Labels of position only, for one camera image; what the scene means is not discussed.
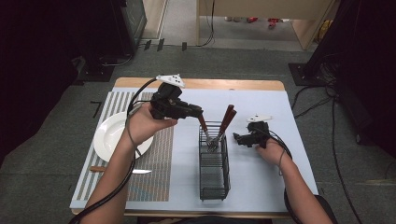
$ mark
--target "gray carpet floor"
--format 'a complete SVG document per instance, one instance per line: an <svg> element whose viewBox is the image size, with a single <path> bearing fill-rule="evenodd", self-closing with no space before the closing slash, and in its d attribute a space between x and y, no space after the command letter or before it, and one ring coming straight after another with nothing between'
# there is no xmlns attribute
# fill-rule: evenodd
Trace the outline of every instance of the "gray carpet floor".
<svg viewBox="0 0 396 224"><path fill-rule="evenodd" d="M139 49L124 66L116 67L106 83L70 86L50 112L39 132L12 151L0 170L0 223L67 223L69 204L82 164L92 142L104 102L118 77L280 80L290 102L296 87L288 63L306 63L312 53L263 49L199 49L164 47ZM295 114L326 96L322 88L302 93ZM332 155L332 104L320 106L296 120L311 162L319 193L329 202L339 223L358 223L340 184ZM395 184L367 184L366 180L396 178L394 159L376 146L361 146L345 109L335 104L335 151L351 201L362 223L396 223ZM134 217L125 223L135 223ZM292 223L290 219L274 223Z"/></svg>
<svg viewBox="0 0 396 224"><path fill-rule="evenodd" d="M181 45L186 42L188 46L195 46L195 15L195 0L168 0L161 31L165 44ZM212 20L215 41L208 44L210 48L302 50L290 21L279 22L275 29L269 29L265 18L248 23L246 18L233 22L225 21L223 17L200 17L200 44L204 44L211 34ZM313 43L308 51L314 51L316 46Z"/></svg>

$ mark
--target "black wire utensil holder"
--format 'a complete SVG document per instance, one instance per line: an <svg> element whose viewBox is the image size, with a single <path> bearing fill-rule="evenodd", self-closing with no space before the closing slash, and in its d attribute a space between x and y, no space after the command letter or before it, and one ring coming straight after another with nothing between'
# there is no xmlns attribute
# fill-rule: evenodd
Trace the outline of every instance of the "black wire utensil holder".
<svg viewBox="0 0 396 224"><path fill-rule="evenodd" d="M206 123L210 138L219 133L220 122ZM199 166L200 166L200 199L224 200L231 188L230 166L228 162L227 138L225 134L219 139L219 147L210 150L206 142L206 133L199 129Z"/></svg>

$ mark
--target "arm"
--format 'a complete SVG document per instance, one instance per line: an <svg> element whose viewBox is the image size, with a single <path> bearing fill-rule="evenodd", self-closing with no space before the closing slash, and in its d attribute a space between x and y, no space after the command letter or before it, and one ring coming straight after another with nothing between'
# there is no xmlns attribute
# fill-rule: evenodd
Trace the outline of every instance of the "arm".
<svg viewBox="0 0 396 224"><path fill-rule="evenodd" d="M143 104L132 115L127 127L129 127L133 141L131 141L126 130L127 127L125 127L107 168L88 200L86 207L103 199L120 184L128 173L134 158L134 149L137 146L149 139L157 131L177 124L175 119L154 119L149 112L150 110L150 104ZM127 187L125 186L109 202L85 216L81 223L122 223L127 193Z"/></svg>
<svg viewBox="0 0 396 224"><path fill-rule="evenodd" d="M290 206L303 223L332 223L305 184L297 165L287 153L283 153L282 156L284 149L275 140L269 139L267 148L256 146L256 149L266 161L280 165L279 169L283 174Z"/></svg>

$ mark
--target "knife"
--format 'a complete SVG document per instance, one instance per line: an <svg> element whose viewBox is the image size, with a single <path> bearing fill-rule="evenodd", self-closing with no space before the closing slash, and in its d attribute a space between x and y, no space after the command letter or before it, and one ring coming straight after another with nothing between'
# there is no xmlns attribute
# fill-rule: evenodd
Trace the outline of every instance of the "knife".
<svg viewBox="0 0 396 224"><path fill-rule="evenodd" d="M209 145L208 152L214 152L219 147L219 140L224 135L225 130L227 129L228 125L230 125L233 117L235 117L236 111L233 109L233 105L228 105L227 111L225 112L224 118L219 127L218 136L211 140L211 144Z"/></svg>
<svg viewBox="0 0 396 224"><path fill-rule="evenodd" d="M91 172L104 172L105 169L106 169L105 166L91 166L90 171ZM148 174L150 172L151 172L150 170L137 170L137 169L134 169L132 171L132 173L136 174L136 175L144 175L144 174Z"/></svg>

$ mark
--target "striped placemat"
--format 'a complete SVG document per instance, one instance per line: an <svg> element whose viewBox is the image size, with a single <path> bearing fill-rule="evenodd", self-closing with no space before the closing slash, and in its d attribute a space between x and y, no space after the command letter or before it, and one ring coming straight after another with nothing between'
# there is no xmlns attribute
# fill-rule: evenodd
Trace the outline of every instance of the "striped placemat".
<svg viewBox="0 0 396 224"><path fill-rule="evenodd" d="M139 100L150 100L153 92L142 92ZM100 124L114 114L127 110L134 92L111 91L108 93ZM150 148L136 160L135 169L151 170L145 175L132 175L128 183L127 201L166 202L169 199L169 181L172 160L172 144L174 130L168 128L158 131L153 138ZM107 166L107 162L100 159L90 146L87 159L78 180L73 201L88 201L102 173L93 173L91 166Z"/></svg>

